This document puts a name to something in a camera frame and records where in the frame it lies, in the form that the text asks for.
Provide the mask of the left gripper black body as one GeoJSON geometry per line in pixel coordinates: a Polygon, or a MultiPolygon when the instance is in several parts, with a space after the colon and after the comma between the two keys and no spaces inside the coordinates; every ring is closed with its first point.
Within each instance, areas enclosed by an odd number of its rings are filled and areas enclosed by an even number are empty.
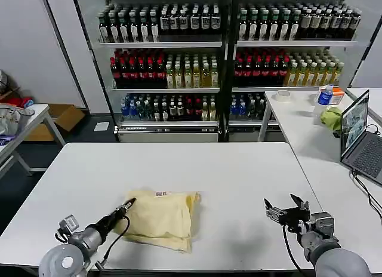
{"type": "Polygon", "coordinates": [[[106,238],[109,232],[114,229],[116,224],[125,216],[126,208],[118,208],[114,212],[101,218],[94,224],[94,228],[102,238],[106,238]]]}

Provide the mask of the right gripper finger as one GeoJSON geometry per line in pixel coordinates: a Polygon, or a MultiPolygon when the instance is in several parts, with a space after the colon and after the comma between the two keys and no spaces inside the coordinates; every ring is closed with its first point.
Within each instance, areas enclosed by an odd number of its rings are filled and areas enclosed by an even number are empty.
{"type": "Polygon", "coordinates": [[[266,216],[273,221],[281,221],[287,214],[285,210],[274,207],[266,198],[264,198],[266,216]]]}
{"type": "Polygon", "coordinates": [[[309,208],[309,202],[308,201],[303,201],[299,196],[290,194],[291,199],[294,201],[296,204],[296,207],[293,208],[294,211],[298,212],[308,212],[310,211],[309,208]]]}

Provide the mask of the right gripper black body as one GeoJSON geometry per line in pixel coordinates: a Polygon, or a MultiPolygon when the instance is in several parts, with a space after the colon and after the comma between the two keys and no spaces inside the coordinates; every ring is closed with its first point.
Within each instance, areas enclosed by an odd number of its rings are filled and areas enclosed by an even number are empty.
{"type": "Polygon", "coordinates": [[[279,223],[288,226],[288,230],[292,233],[301,233],[309,220],[310,210],[302,210],[299,207],[282,210],[279,216],[279,223]]]}

